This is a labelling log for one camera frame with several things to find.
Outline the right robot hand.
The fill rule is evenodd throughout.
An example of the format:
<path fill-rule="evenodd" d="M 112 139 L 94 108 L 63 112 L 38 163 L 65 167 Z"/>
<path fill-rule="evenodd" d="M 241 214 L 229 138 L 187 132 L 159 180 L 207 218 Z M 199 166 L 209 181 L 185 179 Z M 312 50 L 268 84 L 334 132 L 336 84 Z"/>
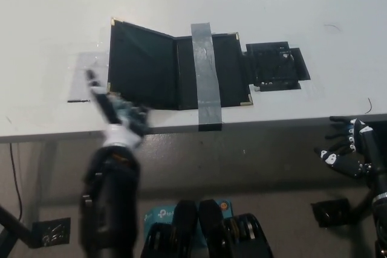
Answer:
<path fill-rule="evenodd" d="M 382 157 L 374 129 L 358 118 L 331 116 L 337 132 L 327 140 L 338 139 L 328 149 L 314 148 L 314 152 L 328 167 L 351 178 L 360 178 L 373 169 L 382 168 Z"/>

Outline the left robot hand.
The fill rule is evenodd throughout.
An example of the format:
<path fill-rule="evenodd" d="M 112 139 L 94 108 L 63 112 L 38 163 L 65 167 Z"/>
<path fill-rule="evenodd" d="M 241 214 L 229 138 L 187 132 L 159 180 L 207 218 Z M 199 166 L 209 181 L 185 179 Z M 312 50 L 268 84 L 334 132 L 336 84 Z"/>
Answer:
<path fill-rule="evenodd" d="M 117 95 L 108 94 L 94 70 L 86 70 L 90 94 L 107 125 L 103 134 L 103 147 L 138 148 L 149 133 L 149 109 L 135 106 Z"/>

